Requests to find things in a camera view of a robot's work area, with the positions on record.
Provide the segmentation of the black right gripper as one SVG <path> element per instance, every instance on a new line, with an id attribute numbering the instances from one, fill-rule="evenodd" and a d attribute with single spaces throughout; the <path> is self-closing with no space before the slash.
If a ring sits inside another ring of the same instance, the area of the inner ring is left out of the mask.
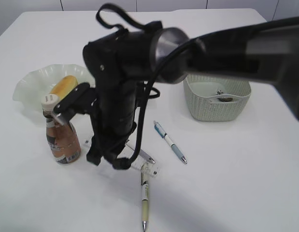
<path id="1" fill-rule="evenodd" d="M 124 136 L 113 137 L 95 131 L 91 137 L 91 145 L 86 154 L 86 160 L 98 166 L 101 162 L 101 158 L 104 157 L 115 170 L 129 169 L 132 163 L 137 159 L 137 147 L 130 158 L 118 157 L 125 148 L 129 136 L 130 133 Z"/>

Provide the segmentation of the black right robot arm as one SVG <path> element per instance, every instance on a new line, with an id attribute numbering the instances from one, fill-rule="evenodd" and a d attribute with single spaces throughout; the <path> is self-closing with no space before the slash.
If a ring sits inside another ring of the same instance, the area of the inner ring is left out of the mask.
<path id="1" fill-rule="evenodd" d="M 194 39 L 159 21 L 138 25 L 137 32 L 117 28 L 83 48 L 96 84 L 89 162 L 106 159 L 117 170 L 130 168 L 153 84 L 177 84 L 187 73 L 269 83 L 299 121 L 299 16 Z"/>

